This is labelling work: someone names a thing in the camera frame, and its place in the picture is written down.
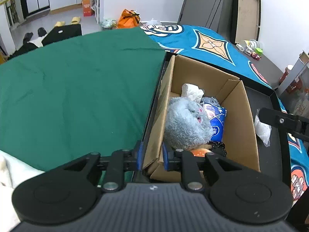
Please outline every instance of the cardboard box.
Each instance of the cardboard box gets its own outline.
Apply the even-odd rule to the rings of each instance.
[[[81,3],[84,17],[92,16],[95,13],[91,8],[95,4],[95,0],[82,0]]]
[[[228,111],[223,133],[227,158],[259,171],[259,155],[251,109],[238,77],[188,57],[173,55],[161,81],[158,106],[149,136],[143,168],[151,179],[179,182],[179,172],[167,172],[161,150],[170,96],[181,95],[181,86],[195,84],[205,95],[216,97]]]

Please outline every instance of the toy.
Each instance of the toy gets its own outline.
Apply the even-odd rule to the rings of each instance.
[[[252,52],[253,52],[253,49],[246,45],[246,47],[245,47],[245,53],[246,53],[247,55],[251,55]]]
[[[260,60],[261,57],[256,53],[256,52],[252,52],[251,56],[255,59],[255,60]]]
[[[171,98],[164,139],[172,148],[190,150],[207,144],[214,131],[205,110],[189,98]]]

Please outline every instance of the green cloth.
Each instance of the green cloth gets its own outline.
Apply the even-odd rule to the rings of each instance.
[[[0,150],[47,171],[140,140],[165,51],[139,27],[38,48],[0,66]]]

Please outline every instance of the snack package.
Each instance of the snack package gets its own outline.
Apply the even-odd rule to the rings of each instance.
[[[224,120],[227,115],[226,109],[212,104],[204,104],[204,110],[207,112],[211,126],[214,130],[211,141],[222,142]]]

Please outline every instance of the orange box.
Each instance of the orange box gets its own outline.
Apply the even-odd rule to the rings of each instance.
[[[82,0],[81,3],[84,17],[92,16],[95,13],[91,8],[94,5],[95,0]]]

